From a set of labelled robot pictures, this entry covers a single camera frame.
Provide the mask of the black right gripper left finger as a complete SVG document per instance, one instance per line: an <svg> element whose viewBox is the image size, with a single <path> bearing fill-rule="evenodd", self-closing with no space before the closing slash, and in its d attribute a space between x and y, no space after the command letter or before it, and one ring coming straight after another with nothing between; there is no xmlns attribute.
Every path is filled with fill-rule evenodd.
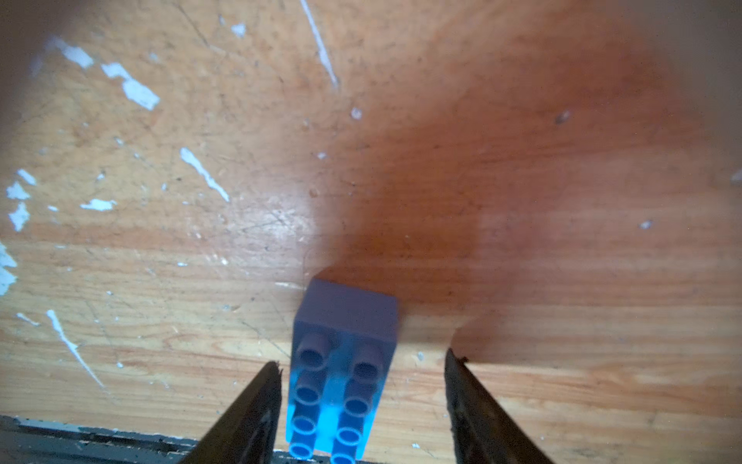
<svg viewBox="0 0 742 464"><path fill-rule="evenodd" d="M268 362L182 461L271 462L281 400L279 364Z"/></svg>

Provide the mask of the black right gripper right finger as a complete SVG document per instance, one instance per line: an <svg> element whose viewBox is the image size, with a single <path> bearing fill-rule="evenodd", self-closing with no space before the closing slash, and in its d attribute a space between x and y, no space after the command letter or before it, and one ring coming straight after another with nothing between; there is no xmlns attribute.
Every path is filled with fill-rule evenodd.
<svg viewBox="0 0 742 464"><path fill-rule="evenodd" d="M458 463L552 464L467 368L465 358L446 352L444 380Z"/></svg>

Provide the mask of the blue lego brick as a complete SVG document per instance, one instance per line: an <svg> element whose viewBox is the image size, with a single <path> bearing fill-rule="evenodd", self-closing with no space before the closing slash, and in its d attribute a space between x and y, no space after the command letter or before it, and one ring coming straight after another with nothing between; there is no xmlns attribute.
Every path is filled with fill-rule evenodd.
<svg viewBox="0 0 742 464"><path fill-rule="evenodd" d="M294 319L286 439L293 458L362 460L398 340L389 295L315 278Z"/></svg>

